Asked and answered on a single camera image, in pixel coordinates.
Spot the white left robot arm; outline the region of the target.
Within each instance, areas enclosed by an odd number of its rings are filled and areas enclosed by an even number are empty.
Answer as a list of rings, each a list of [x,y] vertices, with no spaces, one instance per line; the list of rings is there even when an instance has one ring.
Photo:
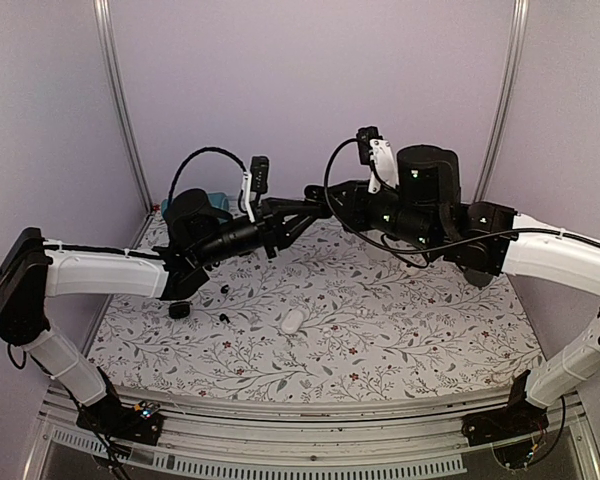
[[[129,423],[126,408],[106,375],[51,325],[46,299],[123,294],[184,301],[208,281],[209,266],[258,248],[273,258],[326,215],[317,201],[271,198],[234,217],[203,190],[190,189],[163,214],[168,245],[149,252],[70,246],[27,228],[0,268],[0,338],[35,359],[106,433],[121,433]]]

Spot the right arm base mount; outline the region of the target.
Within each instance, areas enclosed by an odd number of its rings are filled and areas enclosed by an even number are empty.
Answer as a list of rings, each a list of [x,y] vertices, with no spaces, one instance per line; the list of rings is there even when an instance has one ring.
[[[470,446],[498,442],[545,429],[547,407],[538,407],[528,400],[526,383],[531,371],[515,378],[503,407],[467,414],[462,418],[462,435]]]

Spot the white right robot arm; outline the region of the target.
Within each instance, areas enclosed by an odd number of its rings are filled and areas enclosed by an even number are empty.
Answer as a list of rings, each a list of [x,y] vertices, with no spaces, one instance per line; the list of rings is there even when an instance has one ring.
[[[409,255],[443,258],[490,276],[539,278],[600,297],[600,241],[503,205],[462,203],[453,151],[414,145],[392,157],[381,140],[358,151],[371,170],[369,180],[308,185],[304,194],[359,238],[376,230],[409,244]],[[504,435],[519,435],[559,396],[599,370],[600,308],[579,337],[514,381],[497,427]]]

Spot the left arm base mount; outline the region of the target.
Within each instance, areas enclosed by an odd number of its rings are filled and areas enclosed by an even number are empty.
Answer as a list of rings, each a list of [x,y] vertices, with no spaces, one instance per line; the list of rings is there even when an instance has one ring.
[[[98,367],[104,380],[105,396],[91,406],[79,404],[76,425],[106,437],[156,446],[160,438],[164,416],[161,405],[142,400],[133,406],[124,406],[115,387]]]

